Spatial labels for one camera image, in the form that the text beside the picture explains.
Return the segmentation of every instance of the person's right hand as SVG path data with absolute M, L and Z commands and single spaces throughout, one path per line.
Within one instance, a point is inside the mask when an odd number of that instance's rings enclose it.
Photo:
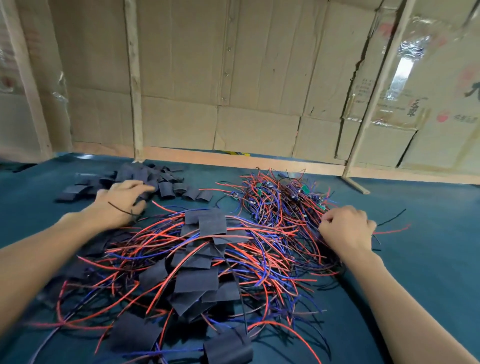
M 365 211 L 344 206 L 327 211 L 318 231 L 344 262 L 351 256 L 372 251 L 372 234 L 377 224 Z

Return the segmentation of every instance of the pile of wires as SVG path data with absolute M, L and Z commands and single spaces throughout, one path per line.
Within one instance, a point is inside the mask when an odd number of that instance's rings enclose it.
M 320 218 L 332 202 L 330 190 L 325 194 L 314 193 L 315 186 L 302 183 L 301 177 L 279 174 L 276 178 L 272 171 L 242 177 L 240 185 L 218 182 L 221 188 L 205 189 L 223 192 L 215 208 L 176 211 L 180 207 L 161 206 L 152 201 L 160 209 L 159 215 L 141 218 L 131 227 L 109 232 L 100 254 L 80 252 L 75 274 L 62 276 L 55 303 L 57 322 L 32 323 L 53 331 L 30 364 L 60 328 L 99 331 L 95 353 L 104 341 L 105 346 L 112 348 L 109 341 L 122 339 L 116 327 L 131 322 L 126 319 L 130 315 L 149 323 L 154 342 L 146 343 L 146 350 L 116 350 L 117 355 L 120 353 L 127 359 L 124 364 L 142 359 L 167 363 L 170 352 L 206 351 L 207 345 L 164 349 L 170 330 L 182 320 L 205 322 L 218 335 L 240 328 L 248 338 L 244 344 L 267 326 L 282 328 L 300 339 L 320 363 L 295 325 L 298 322 L 310 325 L 329 351 L 319 328 L 306 317 L 321 313 L 310 296 L 313 293 L 310 285 L 316 281 L 313 276 L 332 276 L 341 267 L 338 257 L 318 233 Z M 187 215 L 192 212 L 221 211 L 217 207 L 225 198 L 238 202 L 235 211 L 222 214 L 227 223 L 226 234 L 201 234 L 201 220 L 200 228 L 187 224 Z M 241 217 L 243 211 L 251 219 Z M 179 274 L 199 268 L 192 265 L 198 263 L 194 258 L 206 256 L 209 263 L 203 268 L 214 270 L 219 289 L 179 295 L 176 292 Z M 147 283 L 147 271 L 156 272 L 158 279 Z M 315 310 L 300 310 L 300 304 L 307 307 L 305 300 Z M 224 303 L 231 303 L 233 309 L 219 310 Z M 138 334 L 138 328 L 132 328 L 132 334 L 135 333 Z M 213 364 L 207 352 L 205 355 Z

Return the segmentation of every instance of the wooden beam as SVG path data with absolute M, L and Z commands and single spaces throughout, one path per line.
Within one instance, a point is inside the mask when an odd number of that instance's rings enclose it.
M 133 112 L 133 149 L 135 161 L 142 162 L 145 158 L 136 0 L 125 0 L 125 23 L 127 27 L 130 94 Z
M 342 175 L 342 178 L 347 183 L 357 188 L 363 194 L 369 194 L 370 192 L 367 189 L 360 186 L 358 183 L 350 180 L 350 177 L 352 177 L 351 170 L 355 166 L 355 162 L 357 161 L 358 153 L 360 152 L 360 147 L 363 143 L 363 140 L 365 139 L 367 128 L 370 126 L 372 122 L 372 118 L 375 113 L 378 100 L 380 99 L 380 94 L 384 89 L 385 82 L 390 73 L 390 69 L 392 68 L 393 61 L 396 58 L 398 47 L 400 46 L 400 43 L 403 38 L 403 34 L 405 33 L 405 29 L 407 28 L 415 2 L 416 0 L 407 0 L 407 2 L 405 3 L 405 7 L 403 9 L 400 20 L 398 21 L 398 26 L 393 36 L 392 42 L 390 43 L 390 47 L 387 50 L 387 54 L 385 56 L 383 65 L 381 66 L 380 72 L 378 73 L 377 81 L 373 88 L 372 96 L 370 97 L 370 101 L 365 111 L 365 115 L 363 116 L 363 120 L 361 122 L 361 126 L 357 134 L 357 138 L 355 139 L 355 143 L 350 153 L 350 157 L 348 158 L 347 165 L 345 166 L 345 170 Z
M 104 154 L 116 157 L 133 157 L 133 148 L 123 145 L 104 145 L 99 143 L 74 142 L 73 150 L 77 153 Z M 328 163 L 301 162 L 288 159 L 233 156 L 230 154 L 199 152 L 195 150 L 145 147 L 145 158 L 165 162 L 205 164 L 208 166 L 222 166 L 262 170 L 269 168 L 278 171 L 302 172 L 322 174 L 327 176 L 341 176 L 344 166 Z M 354 167 L 352 177 L 375 178 L 382 180 L 416 181 L 416 182 L 443 182 L 460 184 L 480 184 L 480 176 L 473 175 L 431 175 L 415 173 L 408 170 L 374 170 L 371 168 Z
M 25 34 L 22 29 L 22 23 L 20 22 L 17 5 L 15 4 L 15 0 L 0 0 L 0 6 L 3 18 L 5 19 L 5 24 L 7 25 L 10 42 L 12 43 L 15 60 L 24 86 L 30 113 L 32 114 L 32 120 L 38 144 L 40 146 L 41 159 L 51 159 L 53 157 L 52 144 L 50 142 L 47 123 L 45 122 L 45 116 L 40 102 L 40 95 L 33 76 L 30 55 L 28 53 Z

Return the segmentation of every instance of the person's left hand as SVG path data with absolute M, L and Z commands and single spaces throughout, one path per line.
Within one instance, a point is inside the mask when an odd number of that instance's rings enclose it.
M 90 206 L 78 213 L 66 214 L 59 222 L 75 216 L 86 219 L 99 231 L 119 228 L 127 225 L 134 215 L 140 215 L 145 209 L 145 201 L 135 204 L 138 196 L 154 190 L 153 186 L 143 184 L 142 181 L 128 180 L 114 183 L 109 190 L 99 190 Z

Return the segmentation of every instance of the wire bundle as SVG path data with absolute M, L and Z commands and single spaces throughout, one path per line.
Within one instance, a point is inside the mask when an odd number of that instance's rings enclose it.
M 305 316 L 321 312 L 309 297 L 309 293 L 313 293 L 309 284 L 316 279 L 307 274 L 332 276 L 341 267 L 338 257 L 326 246 L 317 229 L 322 214 L 331 203 L 330 190 L 326 194 L 313 193 L 311 190 L 315 186 L 303 184 L 301 178 L 282 174 L 279 177 L 275 178 L 272 171 L 268 174 L 258 171 L 255 175 L 243 176 L 241 185 L 218 182 L 230 190 L 210 189 L 224 193 L 216 206 L 224 198 L 238 202 L 237 209 L 227 215 L 230 237 L 248 236 L 247 242 L 226 244 L 224 255 L 212 260 L 212 267 L 218 267 L 220 281 L 235 280 L 240 292 L 241 312 L 232 312 L 219 319 L 214 313 L 215 306 L 211 305 L 192 320 L 204 321 L 218 333 L 238 326 L 240 322 L 251 339 L 267 326 L 283 328 L 307 345 L 320 363 L 315 351 L 295 331 L 295 325 L 303 322 L 313 327 L 329 352 L 321 332 Z M 59 328 L 102 331 L 95 350 L 97 353 L 119 317 L 127 312 L 159 322 L 163 329 L 151 351 L 122 353 L 128 358 L 125 364 L 146 358 L 157 358 L 166 363 L 165 354 L 169 352 L 202 351 L 202 348 L 163 349 L 168 329 L 179 320 L 166 298 L 172 294 L 172 285 L 185 262 L 212 244 L 213 238 L 224 235 L 200 237 L 198 230 L 182 235 L 185 211 L 175 211 L 173 209 L 177 207 L 170 206 L 170 209 L 155 201 L 152 203 L 164 213 L 142 218 L 134 226 L 123 229 L 122 232 L 127 231 L 129 235 L 121 241 L 110 241 L 101 256 L 78 255 L 79 262 L 86 266 L 85 277 L 63 282 L 56 303 L 56 323 L 32 324 L 54 328 L 54 331 L 30 364 Z M 252 221 L 240 217 L 243 210 L 248 211 Z M 194 248 L 186 249 L 193 243 Z M 183 252 L 184 258 L 172 265 L 178 252 Z M 166 261 L 168 275 L 152 288 L 143 289 L 139 275 L 161 259 Z M 78 296 L 81 297 L 79 303 L 65 313 L 65 303 Z M 92 302 L 99 298 L 103 301 L 92 307 Z M 310 301 L 316 311 L 299 312 L 297 307 L 304 305 L 305 300 Z

